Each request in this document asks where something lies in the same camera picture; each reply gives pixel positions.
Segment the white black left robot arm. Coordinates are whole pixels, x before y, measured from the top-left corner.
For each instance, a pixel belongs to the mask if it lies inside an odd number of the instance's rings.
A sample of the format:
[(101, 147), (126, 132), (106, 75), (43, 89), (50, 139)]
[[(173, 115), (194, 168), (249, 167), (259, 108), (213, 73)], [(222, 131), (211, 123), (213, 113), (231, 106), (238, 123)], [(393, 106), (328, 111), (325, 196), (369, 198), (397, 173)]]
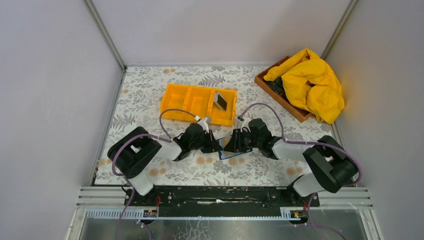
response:
[(210, 129), (192, 123), (179, 136), (170, 140), (154, 136), (139, 126), (112, 145), (107, 157), (112, 161), (112, 170), (122, 175), (136, 191), (136, 199), (144, 206), (155, 200), (154, 184), (145, 171), (155, 158), (181, 161), (191, 151), (215, 153), (223, 148)]

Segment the blue leather card holder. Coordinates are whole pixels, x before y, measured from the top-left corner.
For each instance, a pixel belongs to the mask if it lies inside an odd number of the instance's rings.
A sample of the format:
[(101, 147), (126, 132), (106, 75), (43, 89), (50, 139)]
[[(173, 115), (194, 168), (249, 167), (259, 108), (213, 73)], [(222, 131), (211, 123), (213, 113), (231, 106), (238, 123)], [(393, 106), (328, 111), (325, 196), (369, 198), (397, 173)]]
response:
[(218, 155), (219, 155), (220, 160), (225, 160), (225, 159), (230, 159), (232, 157), (236, 157), (236, 156), (243, 155), (243, 154), (246, 154), (246, 153), (250, 153), (252, 151), (253, 151), (252, 148), (248, 148), (247, 151), (244, 151), (244, 152), (228, 152), (228, 151), (221, 150), (221, 151), (218, 152)]

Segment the black credit card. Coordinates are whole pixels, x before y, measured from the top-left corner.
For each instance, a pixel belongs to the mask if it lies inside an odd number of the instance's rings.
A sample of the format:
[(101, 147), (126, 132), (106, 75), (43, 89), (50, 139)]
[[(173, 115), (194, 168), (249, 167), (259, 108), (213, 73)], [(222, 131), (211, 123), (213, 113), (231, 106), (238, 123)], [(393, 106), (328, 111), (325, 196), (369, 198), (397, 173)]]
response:
[(217, 105), (217, 107), (220, 110), (222, 110), (222, 111), (227, 110), (228, 103), (227, 103), (226, 99), (224, 98), (224, 96), (220, 92), (216, 92), (214, 94), (213, 102)]

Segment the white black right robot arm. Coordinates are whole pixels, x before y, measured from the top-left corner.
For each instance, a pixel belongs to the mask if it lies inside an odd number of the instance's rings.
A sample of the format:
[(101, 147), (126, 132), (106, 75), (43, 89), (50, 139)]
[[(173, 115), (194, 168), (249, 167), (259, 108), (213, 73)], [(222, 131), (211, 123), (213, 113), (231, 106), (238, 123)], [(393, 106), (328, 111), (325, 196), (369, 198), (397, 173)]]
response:
[(313, 193), (337, 193), (359, 173), (356, 163), (333, 137), (324, 135), (317, 142), (285, 140), (272, 135), (260, 118), (242, 121), (241, 127), (235, 128), (228, 143), (223, 145), (223, 150), (230, 153), (253, 149), (258, 149), (269, 159), (307, 163), (311, 172), (296, 178), (288, 186), (286, 198), (293, 206), (301, 205)]

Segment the gold credit card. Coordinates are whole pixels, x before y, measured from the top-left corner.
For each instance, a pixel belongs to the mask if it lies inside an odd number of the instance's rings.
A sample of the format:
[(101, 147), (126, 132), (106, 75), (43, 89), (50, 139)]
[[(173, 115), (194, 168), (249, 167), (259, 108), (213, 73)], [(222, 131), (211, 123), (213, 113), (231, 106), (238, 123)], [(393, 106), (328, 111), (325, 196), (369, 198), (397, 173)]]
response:
[(224, 151), (227, 149), (227, 145), (230, 142), (231, 138), (232, 136), (228, 135), (220, 139), (220, 145), (222, 146)]

